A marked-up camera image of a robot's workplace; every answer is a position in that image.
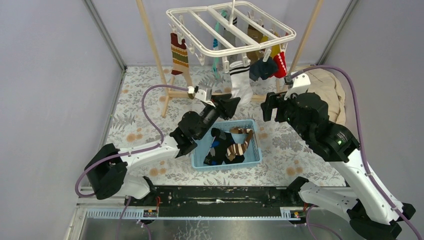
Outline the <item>navy blue sock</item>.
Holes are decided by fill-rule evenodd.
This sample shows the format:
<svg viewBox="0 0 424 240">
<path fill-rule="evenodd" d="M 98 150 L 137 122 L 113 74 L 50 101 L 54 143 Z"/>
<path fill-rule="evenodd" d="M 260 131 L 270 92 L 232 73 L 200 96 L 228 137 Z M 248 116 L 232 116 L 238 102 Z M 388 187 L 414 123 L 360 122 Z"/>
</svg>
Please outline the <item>navy blue sock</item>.
<svg viewBox="0 0 424 240">
<path fill-rule="evenodd" d="M 259 78 L 266 80 L 278 70 L 278 65 L 272 58 L 269 57 L 266 61 L 261 58 L 250 66 L 249 78 L 255 82 L 258 81 Z"/>
</svg>

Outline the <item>red white dotted sock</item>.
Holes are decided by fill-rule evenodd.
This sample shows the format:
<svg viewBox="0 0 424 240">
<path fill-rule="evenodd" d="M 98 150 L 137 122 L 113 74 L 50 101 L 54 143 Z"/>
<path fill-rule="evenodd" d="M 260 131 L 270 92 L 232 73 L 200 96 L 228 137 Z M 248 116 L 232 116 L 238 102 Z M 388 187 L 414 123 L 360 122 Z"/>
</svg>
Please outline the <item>red white dotted sock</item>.
<svg viewBox="0 0 424 240">
<path fill-rule="evenodd" d="M 276 78 L 283 78 L 287 75 L 287 64 L 285 58 L 285 52 L 281 51 L 273 57 L 274 62 L 277 65 L 277 71 L 273 74 Z"/>
</svg>

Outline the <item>brown white striped sock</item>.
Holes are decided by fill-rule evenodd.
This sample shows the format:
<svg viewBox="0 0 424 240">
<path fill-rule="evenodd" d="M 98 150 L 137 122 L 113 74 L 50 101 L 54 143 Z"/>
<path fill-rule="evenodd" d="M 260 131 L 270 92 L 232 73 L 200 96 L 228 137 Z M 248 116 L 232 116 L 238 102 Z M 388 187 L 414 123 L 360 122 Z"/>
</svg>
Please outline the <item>brown white striped sock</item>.
<svg viewBox="0 0 424 240">
<path fill-rule="evenodd" d="M 243 156 L 247 151 L 250 141 L 254 135 L 252 128 L 233 127 L 229 130 L 231 134 L 247 134 L 243 143 L 233 143 L 226 149 L 226 157 L 233 162 L 236 157 Z"/>
</svg>

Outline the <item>white plastic clip hanger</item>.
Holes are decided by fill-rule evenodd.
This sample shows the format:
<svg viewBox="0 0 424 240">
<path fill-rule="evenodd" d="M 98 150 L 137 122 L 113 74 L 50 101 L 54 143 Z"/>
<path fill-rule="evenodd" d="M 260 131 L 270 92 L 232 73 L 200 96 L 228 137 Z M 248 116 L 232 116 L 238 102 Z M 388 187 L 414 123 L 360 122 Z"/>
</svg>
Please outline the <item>white plastic clip hanger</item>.
<svg viewBox="0 0 424 240">
<path fill-rule="evenodd" d="M 226 18 L 221 16 L 221 10 L 227 10 Z M 232 32 L 241 41 L 242 45 L 231 45 L 222 34 L 215 31 L 214 27 L 202 18 L 202 14 L 213 17 L 224 29 Z M 244 66 L 247 66 L 249 60 L 247 57 L 248 52 L 265 49 L 263 61 L 266 61 L 270 56 L 272 46 L 286 46 L 288 42 L 294 40 L 297 36 L 294 29 L 245 0 L 233 0 L 208 6 L 170 8 L 166 11 L 166 15 L 170 20 L 172 31 L 178 35 L 178 41 L 185 39 L 187 50 L 197 57 L 201 65 L 204 65 L 206 57 L 220 58 L 225 73 L 230 71 L 229 56 L 241 55 Z M 213 39 L 216 38 L 219 44 L 225 48 L 219 50 L 213 50 L 213 47 L 208 48 L 200 37 L 186 27 L 184 15 L 188 15 L 190 19 L 208 32 Z M 247 25 L 253 26 L 263 35 L 268 36 L 268 41 L 260 43 L 260 41 L 248 36 L 238 26 L 233 25 L 234 17 L 246 22 Z"/>
</svg>

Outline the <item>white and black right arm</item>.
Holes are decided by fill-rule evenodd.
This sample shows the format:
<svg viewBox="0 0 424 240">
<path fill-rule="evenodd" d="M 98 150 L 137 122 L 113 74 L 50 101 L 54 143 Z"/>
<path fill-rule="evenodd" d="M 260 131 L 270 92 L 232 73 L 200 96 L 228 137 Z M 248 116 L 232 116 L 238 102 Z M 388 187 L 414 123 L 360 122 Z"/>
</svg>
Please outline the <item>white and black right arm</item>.
<svg viewBox="0 0 424 240">
<path fill-rule="evenodd" d="M 292 99 L 270 92 L 260 106 L 264 121 L 276 112 L 275 121 L 288 123 L 315 154 L 343 176 L 355 194 L 336 193 L 298 177 L 286 193 L 291 205 L 306 202 L 319 206 L 346 220 L 367 240 L 395 240 L 399 236 L 399 223 L 409 222 L 415 208 L 397 200 L 364 163 L 358 140 L 348 128 L 330 121 L 325 101 L 312 92 Z"/>
</svg>

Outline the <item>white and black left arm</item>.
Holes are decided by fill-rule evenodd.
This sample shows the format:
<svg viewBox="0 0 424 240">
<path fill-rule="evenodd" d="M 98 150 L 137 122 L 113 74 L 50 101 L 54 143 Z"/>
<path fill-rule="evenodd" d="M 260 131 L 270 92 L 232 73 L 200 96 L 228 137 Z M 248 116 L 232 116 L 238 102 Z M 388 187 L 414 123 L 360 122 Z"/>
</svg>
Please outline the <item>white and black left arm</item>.
<svg viewBox="0 0 424 240">
<path fill-rule="evenodd" d="M 138 147 L 117 148 L 108 143 L 100 148 L 83 171 L 98 200 L 122 194 L 148 206 L 155 200 L 153 184 L 147 178 L 136 179 L 130 172 L 153 161 L 179 158 L 192 152 L 217 119 L 231 119 L 240 102 L 231 94 L 213 95 L 203 111 L 186 112 L 177 128 L 164 139 Z"/>
</svg>

